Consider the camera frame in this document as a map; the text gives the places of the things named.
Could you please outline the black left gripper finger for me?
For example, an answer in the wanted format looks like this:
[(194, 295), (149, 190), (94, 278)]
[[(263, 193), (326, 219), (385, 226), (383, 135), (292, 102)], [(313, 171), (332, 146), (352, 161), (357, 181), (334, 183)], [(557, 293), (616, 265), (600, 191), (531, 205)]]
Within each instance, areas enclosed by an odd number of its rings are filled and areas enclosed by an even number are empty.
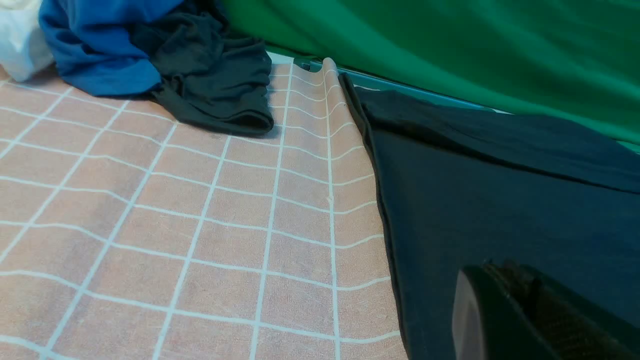
[(637, 360), (639, 328), (510, 260), (465, 266), (452, 312), (457, 360)]

